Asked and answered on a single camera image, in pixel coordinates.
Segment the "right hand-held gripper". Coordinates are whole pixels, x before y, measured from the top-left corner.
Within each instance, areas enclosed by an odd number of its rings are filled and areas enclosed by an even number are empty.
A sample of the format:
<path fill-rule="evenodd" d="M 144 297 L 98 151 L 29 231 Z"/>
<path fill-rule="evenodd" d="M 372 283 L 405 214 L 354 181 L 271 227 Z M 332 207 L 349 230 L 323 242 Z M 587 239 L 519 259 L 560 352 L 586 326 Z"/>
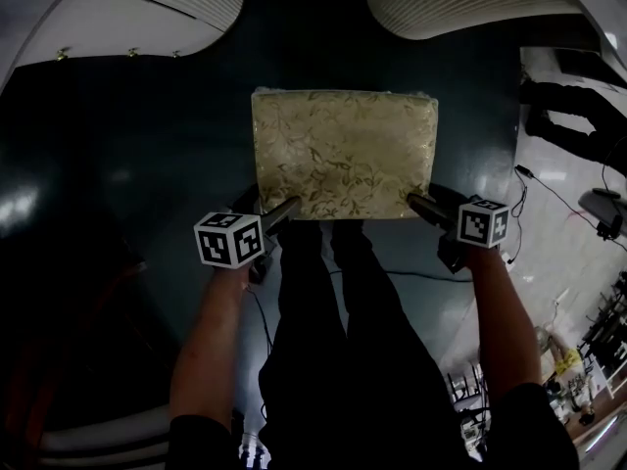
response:
<path fill-rule="evenodd" d="M 446 186 L 430 183 L 429 196 L 409 193 L 409 207 L 446 233 L 438 243 L 438 258 L 453 273 L 464 268 L 464 248 L 498 247 L 507 237 L 510 206 L 487 199 L 469 198 Z"/>

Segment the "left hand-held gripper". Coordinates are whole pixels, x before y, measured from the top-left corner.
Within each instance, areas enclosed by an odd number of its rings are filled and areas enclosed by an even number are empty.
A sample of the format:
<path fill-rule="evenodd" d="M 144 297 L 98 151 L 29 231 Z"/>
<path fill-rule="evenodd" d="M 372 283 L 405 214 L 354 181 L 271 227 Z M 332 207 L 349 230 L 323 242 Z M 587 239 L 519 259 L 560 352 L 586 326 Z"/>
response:
<path fill-rule="evenodd" d="M 277 235 L 299 214 L 300 197 L 291 197 L 264 215 L 259 212 L 259 186 L 251 185 L 230 206 L 231 211 L 209 212 L 194 225 L 202 264 L 225 269 L 248 265 L 249 280 L 262 284 L 269 261 L 266 236 Z"/>

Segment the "cream floral upholstered stool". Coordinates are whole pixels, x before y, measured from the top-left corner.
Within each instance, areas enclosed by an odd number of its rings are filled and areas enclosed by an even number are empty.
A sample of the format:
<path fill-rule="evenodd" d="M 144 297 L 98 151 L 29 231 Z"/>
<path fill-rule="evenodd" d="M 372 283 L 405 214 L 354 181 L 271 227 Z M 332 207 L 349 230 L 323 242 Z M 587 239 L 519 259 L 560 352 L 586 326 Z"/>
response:
<path fill-rule="evenodd" d="M 251 96 L 260 208 L 304 220 L 402 219 L 431 182 L 436 99 L 421 93 L 259 89 Z"/>

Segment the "white curved vanity desk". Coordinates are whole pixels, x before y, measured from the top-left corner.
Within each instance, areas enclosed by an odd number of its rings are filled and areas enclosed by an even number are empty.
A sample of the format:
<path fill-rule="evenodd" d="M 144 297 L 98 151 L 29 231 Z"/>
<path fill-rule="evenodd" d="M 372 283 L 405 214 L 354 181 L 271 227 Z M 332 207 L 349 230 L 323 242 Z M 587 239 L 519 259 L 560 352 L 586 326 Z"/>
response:
<path fill-rule="evenodd" d="M 388 31 L 426 40 L 481 24 L 581 14 L 603 61 L 627 82 L 627 0 L 366 0 Z M 19 67 L 70 58 L 197 53 L 236 22 L 244 0 L 0 0 L 0 93 Z"/>

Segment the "person's right forearm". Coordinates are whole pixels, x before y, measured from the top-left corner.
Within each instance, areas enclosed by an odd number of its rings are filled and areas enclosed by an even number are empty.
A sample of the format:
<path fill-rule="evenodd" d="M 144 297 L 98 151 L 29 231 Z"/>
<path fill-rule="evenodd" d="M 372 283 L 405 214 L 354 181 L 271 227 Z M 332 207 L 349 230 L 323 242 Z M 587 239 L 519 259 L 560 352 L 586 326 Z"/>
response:
<path fill-rule="evenodd" d="M 477 305 L 479 354 L 491 405 L 514 388 L 541 382 L 536 332 L 495 249 L 466 249 Z"/>

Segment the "person's left forearm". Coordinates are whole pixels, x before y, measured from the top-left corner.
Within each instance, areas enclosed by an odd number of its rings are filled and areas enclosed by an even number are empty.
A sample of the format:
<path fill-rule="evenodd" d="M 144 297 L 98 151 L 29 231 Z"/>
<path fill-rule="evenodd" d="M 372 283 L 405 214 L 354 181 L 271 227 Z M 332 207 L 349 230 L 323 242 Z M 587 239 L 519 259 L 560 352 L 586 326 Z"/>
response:
<path fill-rule="evenodd" d="M 231 428 L 242 300 L 249 266 L 217 269 L 173 370 L 169 413 L 195 415 Z"/>

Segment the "dark green carpet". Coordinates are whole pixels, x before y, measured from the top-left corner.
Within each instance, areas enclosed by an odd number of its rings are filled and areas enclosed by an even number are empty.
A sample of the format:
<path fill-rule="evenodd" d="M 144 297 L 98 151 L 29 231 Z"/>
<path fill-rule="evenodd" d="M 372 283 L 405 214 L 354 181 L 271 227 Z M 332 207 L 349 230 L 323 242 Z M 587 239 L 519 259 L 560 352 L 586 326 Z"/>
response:
<path fill-rule="evenodd" d="M 500 198 L 519 74 L 505 23 L 410 41 L 366 0 L 245 0 L 235 27 L 188 58 L 21 68 L 0 96 L 0 240 L 53 214 L 109 214 L 178 347 L 211 273 L 193 225 L 255 179 L 257 88 L 424 92 L 439 103 L 434 181 Z"/>

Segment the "person's body in black clothing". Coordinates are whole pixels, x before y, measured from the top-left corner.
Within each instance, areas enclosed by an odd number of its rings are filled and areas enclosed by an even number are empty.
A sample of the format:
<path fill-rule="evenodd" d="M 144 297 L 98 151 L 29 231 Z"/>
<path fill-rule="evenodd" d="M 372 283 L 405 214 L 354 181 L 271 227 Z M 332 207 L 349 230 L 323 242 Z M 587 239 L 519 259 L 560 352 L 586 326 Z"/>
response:
<path fill-rule="evenodd" d="M 271 470 L 580 470 L 545 389 L 491 405 L 487 453 L 472 458 L 441 371 L 358 220 L 336 221 L 335 289 L 315 221 L 278 237 L 279 322 L 259 374 Z"/>

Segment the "black metal rack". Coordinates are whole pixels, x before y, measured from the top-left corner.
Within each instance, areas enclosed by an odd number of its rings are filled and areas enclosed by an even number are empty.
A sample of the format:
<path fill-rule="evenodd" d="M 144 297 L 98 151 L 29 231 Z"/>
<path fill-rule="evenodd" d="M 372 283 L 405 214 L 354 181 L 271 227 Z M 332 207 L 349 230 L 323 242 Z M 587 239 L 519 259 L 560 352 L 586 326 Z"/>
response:
<path fill-rule="evenodd" d="M 601 303 L 578 349 L 598 389 L 614 399 L 627 386 L 627 270 L 619 272 L 608 296 L 601 294 Z"/>

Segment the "grey pedestal base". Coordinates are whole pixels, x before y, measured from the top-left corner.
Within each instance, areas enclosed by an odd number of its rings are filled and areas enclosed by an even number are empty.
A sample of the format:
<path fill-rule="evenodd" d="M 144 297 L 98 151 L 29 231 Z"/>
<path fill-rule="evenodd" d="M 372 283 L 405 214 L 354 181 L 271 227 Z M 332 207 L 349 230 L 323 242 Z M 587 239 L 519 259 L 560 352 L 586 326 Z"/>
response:
<path fill-rule="evenodd" d="M 598 221 L 597 233 L 604 240 L 627 238 L 627 200 L 620 194 L 593 188 L 581 195 L 578 205 Z"/>

